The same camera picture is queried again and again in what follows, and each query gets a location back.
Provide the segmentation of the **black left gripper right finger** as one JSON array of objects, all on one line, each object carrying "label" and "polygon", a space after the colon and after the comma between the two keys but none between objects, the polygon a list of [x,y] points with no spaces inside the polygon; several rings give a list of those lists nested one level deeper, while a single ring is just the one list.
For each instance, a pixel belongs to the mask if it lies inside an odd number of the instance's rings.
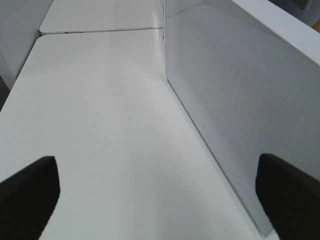
[{"label": "black left gripper right finger", "polygon": [[281,240],[320,238],[320,182],[270,153],[259,157],[255,192]]}]

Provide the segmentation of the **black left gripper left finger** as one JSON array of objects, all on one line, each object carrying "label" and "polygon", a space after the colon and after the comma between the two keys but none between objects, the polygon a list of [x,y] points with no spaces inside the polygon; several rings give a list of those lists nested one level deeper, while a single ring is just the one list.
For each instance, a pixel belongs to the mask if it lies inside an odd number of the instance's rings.
[{"label": "black left gripper left finger", "polygon": [[60,197],[54,156],[44,156],[0,183],[0,238],[38,240]]}]

